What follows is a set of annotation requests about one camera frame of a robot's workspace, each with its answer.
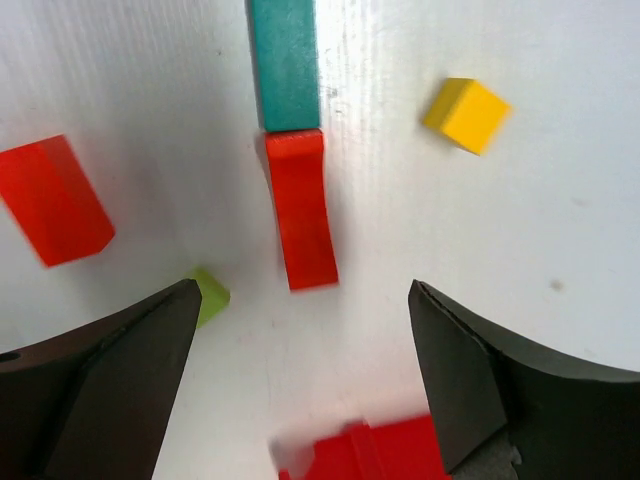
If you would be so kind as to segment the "red plastic bin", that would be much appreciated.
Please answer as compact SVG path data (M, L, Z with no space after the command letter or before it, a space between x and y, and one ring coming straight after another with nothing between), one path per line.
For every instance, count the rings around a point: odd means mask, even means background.
M429 414L371 426L353 423L315 441L311 459L280 479L449 479Z

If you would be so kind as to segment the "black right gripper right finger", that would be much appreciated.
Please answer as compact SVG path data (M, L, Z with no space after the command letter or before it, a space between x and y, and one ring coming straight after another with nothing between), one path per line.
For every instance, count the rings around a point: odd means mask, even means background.
M635 479L639 376L536 343L414 281L408 304L445 471Z

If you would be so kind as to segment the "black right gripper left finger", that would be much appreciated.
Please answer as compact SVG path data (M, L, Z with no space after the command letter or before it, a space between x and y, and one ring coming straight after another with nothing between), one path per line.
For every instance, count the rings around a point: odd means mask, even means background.
M1 356L4 479L149 479L192 345L192 279Z

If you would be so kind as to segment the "red arch wood block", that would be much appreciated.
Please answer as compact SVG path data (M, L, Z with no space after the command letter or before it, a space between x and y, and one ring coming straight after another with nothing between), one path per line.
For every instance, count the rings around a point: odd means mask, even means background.
M300 291L337 284L322 131L268 133L265 147L289 288Z

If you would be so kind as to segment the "yellow cube wood block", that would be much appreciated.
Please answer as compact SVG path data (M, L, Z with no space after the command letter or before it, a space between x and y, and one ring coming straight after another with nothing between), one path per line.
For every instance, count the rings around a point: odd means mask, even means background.
M446 78L423 119L423 124L475 155L489 146L511 106L477 80Z

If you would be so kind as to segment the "teal long wood block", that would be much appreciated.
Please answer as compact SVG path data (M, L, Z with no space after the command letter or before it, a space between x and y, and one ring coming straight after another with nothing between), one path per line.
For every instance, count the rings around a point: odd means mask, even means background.
M315 7L310 0L250 3L263 126L268 132L320 126Z

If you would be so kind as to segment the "red rectangular wood block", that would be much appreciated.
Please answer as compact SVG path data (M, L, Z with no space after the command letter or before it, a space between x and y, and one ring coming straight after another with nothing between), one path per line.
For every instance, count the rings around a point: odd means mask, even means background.
M97 254L115 236L63 135L2 152L1 196L47 267Z

